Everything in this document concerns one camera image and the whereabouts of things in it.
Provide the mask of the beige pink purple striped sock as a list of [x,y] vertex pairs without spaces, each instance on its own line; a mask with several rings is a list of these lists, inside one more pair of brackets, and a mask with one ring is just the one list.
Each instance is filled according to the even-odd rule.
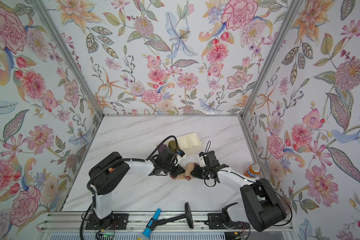
[[174,177],[174,179],[190,181],[193,178],[192,171],[195,169],[196,165],[197,165],[197,163],[187,163],[185,172],[182,174],[179,174],[177,177]]

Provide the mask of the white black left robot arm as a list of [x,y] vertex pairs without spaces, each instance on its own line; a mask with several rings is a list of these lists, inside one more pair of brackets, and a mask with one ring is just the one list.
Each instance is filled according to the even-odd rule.
[[92,195],[89,210],[93,213],[85,215],[86,228],[105,229],[117,221],[111,206],[112,192],[125,176],[177,177],[185,172],[179,163],[186,156],[175,136],[164,139],[146,159],[123,158],[118,152],[109,154],[89,171],[87,189]]

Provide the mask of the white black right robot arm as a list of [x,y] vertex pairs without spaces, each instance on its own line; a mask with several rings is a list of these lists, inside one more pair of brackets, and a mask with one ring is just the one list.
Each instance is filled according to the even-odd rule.
[[246,223],[257,232],[262,232],[270,227],[287,226],[291,222],[288,220],[283,223],[287,218],[283,199],[267,179],[254,180],[226,164],[220,164],[213,151],[199,153],[199,161],[191,172],[193,177],[205,181],[213,180],[241,195],[241,203],[232,203],[222,208],[226,226],[230,223]]

